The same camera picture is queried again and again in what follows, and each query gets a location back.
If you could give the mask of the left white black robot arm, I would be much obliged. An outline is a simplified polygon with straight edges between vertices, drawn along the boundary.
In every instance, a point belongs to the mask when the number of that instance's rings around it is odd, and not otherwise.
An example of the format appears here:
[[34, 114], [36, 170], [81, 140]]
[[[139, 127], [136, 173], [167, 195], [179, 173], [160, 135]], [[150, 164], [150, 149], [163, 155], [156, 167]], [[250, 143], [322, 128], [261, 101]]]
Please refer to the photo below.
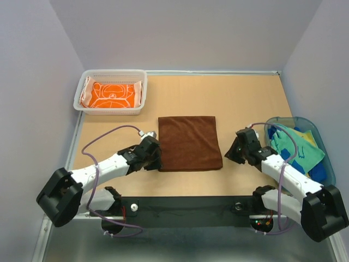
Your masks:
[[88, 167], [67, 171], [56, 170], [36, 198], [36, 202], [56, 227], [69, 223], [78, 213], [86, 210], [83, 195], [117, 177], [141, 169], [161, 167], [160, 143], [155, 132], [141, 136], [138, 145], [118, 151], [110, 158]]

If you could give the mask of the orange Doraemon towel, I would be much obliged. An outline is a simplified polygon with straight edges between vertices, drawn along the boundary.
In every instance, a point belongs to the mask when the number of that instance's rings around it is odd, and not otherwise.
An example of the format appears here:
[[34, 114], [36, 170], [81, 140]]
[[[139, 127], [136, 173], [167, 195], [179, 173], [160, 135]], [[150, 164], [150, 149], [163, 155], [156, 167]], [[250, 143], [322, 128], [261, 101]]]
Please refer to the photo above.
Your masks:
[[134, 84], [101, 84], [86, 77], [79, 103], [84, 108], [138, 108], [141, 105], [143, 82]]

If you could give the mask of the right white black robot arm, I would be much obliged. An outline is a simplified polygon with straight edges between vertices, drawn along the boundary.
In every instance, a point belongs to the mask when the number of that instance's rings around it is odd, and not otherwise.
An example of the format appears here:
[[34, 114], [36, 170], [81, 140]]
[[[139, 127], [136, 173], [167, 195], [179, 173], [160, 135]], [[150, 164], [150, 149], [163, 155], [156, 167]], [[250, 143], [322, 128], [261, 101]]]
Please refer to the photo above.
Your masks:
[[251, 207], [257, 213], [272, 210], [302, 226], [312, 240], [321, 242], [348, 227], [348, 215], [340, 191], [333, 185], [313, 181], [289, 165], [276, 150], [262, 147], [256, 132], [244, 128], [225, 157], [238, 164], [248, 163], [278, 181], [279, 188], [257, 187]]

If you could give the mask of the brown towel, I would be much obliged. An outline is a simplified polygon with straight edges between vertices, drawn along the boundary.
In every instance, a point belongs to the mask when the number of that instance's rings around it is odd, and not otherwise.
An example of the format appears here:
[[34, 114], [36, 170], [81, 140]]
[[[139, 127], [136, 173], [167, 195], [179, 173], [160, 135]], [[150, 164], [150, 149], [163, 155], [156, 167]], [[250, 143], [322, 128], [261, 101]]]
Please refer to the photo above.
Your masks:
[[214, 116], [158, 118], [160, 172], [219, 170], [223, 167]]

